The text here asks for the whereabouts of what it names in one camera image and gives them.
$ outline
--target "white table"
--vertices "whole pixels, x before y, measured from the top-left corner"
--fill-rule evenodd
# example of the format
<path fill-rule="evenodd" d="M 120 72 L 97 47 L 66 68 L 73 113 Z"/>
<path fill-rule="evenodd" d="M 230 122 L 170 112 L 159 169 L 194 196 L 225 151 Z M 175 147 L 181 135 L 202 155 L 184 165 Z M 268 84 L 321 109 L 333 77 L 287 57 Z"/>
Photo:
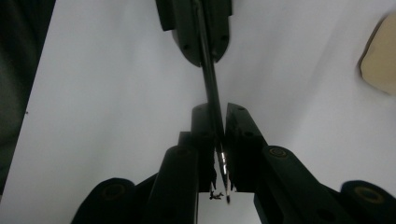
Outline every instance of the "white table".
<path fill-rule="evenodd" d="M 331 188 L 362 179 L 396 195 L 396 98 L 358 67 L 395 9 L 394 0 L 233 1 L 216 66 L 223 114 L 228 102 L 246 107 L 269 144 Z M 204 102 L 201 70 L 162 31 L 155 1 L 58 0 L 0 223 L 68 223 L 99 182 L 155 174 Z M 252 195 L 232 199 L 201 195 L 199 223 L 259 222 Z"/>

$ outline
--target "black tool holder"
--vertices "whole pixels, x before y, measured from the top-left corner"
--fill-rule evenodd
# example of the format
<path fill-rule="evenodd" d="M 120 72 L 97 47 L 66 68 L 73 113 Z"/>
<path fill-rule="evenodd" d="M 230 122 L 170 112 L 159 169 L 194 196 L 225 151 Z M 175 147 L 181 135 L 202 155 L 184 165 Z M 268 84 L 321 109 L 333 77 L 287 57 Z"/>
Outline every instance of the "black tool holder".
<path fill-rule="evenodd" d="M 158 174 L 138 185 L 102 182 L 72 223 L 196 223 L 198 193 L 216 186 L 215 151 L 227 157 L 219 161 L 226 188 L 229 177 L 231 188 L 254 193 L 262 223 L 396 223 L 390 194 L 359 180 L 340 192 L 320 184 L 291 151 L 267 145 L 244 107 L 228 104 L 224 133 L 213 62 L 229 43 L 230 0 L 157 0 L 157 7 L 163 29 L 173 30 L 183 55 L 203 67 L 208 104 L 192 110 L 191 131 L 166 151 Z"/>

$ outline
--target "white surface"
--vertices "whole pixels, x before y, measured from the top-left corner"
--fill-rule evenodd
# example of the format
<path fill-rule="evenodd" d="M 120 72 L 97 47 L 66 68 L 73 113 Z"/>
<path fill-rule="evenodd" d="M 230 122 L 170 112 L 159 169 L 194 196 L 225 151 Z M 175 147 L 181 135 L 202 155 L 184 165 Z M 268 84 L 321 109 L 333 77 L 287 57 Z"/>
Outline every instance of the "white surface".
<path fill-rule="evenodd" d="M 233 1 L 231 44 L 216 66 L 223 113 L 227 102 L 246 107 L 271 145 L 325 185 L 363 179 L 396 195 L 396 98 L 357 66 L 395 9 L 394 0 Z M 204 101 L 202 73 L 162 31 L 155 1 L 58 0 L 0 223 L 68 223 L 99 182 L 141 182 Z M 201 200 L 199 221 L 257 223 L 251 198 L 233 200 L 241 204 Z"/>

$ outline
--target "black fabric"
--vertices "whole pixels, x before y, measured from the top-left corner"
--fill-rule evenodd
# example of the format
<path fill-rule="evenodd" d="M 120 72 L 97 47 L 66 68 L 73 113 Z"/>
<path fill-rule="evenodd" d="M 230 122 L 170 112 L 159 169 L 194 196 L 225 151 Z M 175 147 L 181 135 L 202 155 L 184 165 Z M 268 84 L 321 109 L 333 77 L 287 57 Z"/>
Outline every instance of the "black fabric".
<path fill-rule="evenodd" d="M 0 194 L 54 5 L 55 0 L 0 0 Z"/>

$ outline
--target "beige object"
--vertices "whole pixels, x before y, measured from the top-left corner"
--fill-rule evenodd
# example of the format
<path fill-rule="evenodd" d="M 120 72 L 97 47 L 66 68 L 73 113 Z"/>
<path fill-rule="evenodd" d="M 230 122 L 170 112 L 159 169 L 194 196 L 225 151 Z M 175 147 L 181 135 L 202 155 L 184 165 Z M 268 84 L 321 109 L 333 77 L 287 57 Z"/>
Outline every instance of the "beige object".
<path fill-rule="evenodd" d="M 361 61 L 361 73 L 370 85 L 396 95 L 396 13 L 378 28 Z"/>

